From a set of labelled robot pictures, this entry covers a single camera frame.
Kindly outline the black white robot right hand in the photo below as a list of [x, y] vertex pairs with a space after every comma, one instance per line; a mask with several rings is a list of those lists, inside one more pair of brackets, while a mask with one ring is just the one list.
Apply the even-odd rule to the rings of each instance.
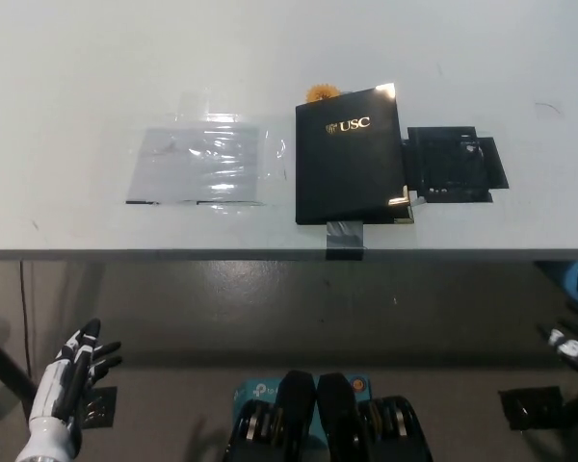
[[537, 326], [539, 335], [556, 355], [578, 372], [578, 321], [561, 318]]

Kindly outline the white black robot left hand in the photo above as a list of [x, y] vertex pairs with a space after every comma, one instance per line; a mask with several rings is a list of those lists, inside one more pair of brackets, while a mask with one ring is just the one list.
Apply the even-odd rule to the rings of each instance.
[[91, 319], [64, 343], [45, 368], [29, 417], [54, 418], [68, 430], [75, 426], [81, 401], [122, 358], [115, 355], [121, 342], [98, 342], [101, 321]]

